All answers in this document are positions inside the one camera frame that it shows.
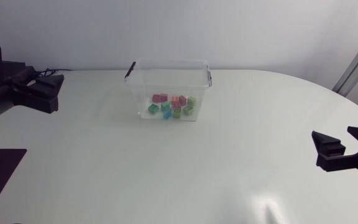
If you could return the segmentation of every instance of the clear plastic container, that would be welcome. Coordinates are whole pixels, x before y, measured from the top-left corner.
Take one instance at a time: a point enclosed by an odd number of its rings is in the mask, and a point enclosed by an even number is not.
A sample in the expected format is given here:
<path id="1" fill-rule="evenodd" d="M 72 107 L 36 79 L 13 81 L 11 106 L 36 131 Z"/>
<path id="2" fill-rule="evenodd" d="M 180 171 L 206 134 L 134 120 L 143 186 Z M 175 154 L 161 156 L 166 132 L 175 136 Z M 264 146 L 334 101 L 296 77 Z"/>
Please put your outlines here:
<path id="1" fill-rule="evenodd" d="M 204 60 L 139 59 L 125 76 L 125 84 L 142 118 L 185 121 L 197 120 L 205 91 L 212 87 Z"/>

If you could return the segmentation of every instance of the white wall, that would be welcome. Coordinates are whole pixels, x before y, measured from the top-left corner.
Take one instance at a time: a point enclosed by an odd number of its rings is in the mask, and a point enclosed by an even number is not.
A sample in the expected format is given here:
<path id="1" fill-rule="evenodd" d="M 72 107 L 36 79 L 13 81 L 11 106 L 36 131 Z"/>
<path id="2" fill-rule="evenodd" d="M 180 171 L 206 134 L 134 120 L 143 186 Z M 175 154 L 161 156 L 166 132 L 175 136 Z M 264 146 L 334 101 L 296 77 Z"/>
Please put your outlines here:
<path id="1" fill-rule="evenodd" d="M 0 0 L 0 46 L 37 69 L 199 58 L 332 88 L 358 51 L 358 0 Z"/>

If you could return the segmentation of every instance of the green block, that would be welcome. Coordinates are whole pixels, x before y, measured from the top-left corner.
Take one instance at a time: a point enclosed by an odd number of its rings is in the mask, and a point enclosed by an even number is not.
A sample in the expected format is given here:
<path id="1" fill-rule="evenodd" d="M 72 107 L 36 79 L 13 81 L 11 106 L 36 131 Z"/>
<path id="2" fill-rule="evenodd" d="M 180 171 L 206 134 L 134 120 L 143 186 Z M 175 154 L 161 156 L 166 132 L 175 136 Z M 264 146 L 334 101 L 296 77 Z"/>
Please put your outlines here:
<path id="1" fill-rule="evenodd" d="M 187 98 L 187 104 L 194 106 L 196 104 L 196 98 L 189 96 L 189 98 Z"/>
<path id="2" fill-rule="evenodd" d="M 179 108 L 173 109 L 173 117 L 180 118 L 180 109 Z"/>
<path id="3" fill-rule="evenodd" d="M 169 102 L 162 103 L 161 104 L 161 110 L 163 112 L 166 111 L 166 110 L 169 110 L 169 106 L 170 106 Z"/>
<path id="4" fill-rule="evenodd" d="M 186 106 L 183 109 L 185 115 L 191 115 L 194 112 L 194 108 L 192 106 Z"/>
<path id="5" fill-rule="evenodd" d="M 160 108 L 155 105 L 155 104 L 152 104 L 149 106 L 149 112 L 152 113 L 152 114 L 155 114 Z"/>

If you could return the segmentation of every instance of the table surface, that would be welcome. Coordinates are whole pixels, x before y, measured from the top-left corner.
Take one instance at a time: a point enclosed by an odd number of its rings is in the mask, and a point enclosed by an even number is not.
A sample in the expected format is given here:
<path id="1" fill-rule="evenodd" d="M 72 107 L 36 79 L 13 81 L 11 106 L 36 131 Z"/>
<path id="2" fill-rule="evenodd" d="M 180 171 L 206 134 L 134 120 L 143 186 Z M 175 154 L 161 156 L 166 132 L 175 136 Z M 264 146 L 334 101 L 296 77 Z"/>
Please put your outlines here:
<path id="1" fill-rule="evenodd" d="M 197 121 L 141 119 L 126 71 L 65 72 L 59 111 L 0 116 L 28 152 L 0 223 L 358 223 L 358 170 L 316 167 L 312 130 L 358 142 L 358 106 L 279 73 L 213 70 Z"/>

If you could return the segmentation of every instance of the blue block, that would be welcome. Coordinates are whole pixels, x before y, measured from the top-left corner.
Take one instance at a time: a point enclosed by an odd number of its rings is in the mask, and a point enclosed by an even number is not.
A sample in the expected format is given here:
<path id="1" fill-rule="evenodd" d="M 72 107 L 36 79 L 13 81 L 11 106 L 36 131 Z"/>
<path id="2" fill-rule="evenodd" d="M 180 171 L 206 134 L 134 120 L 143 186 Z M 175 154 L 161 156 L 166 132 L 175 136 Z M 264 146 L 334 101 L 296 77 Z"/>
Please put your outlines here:
<path id="1" fill-rule="evenodd" d="M 172 110 L 171 109 L 169 109 L 169 110 L 166 110 L 165 112 L 164 112 L 164 119 L 168 119 L 168 118 L 170 118 L 171 117 L 171 115 L 172 115 Z"/>

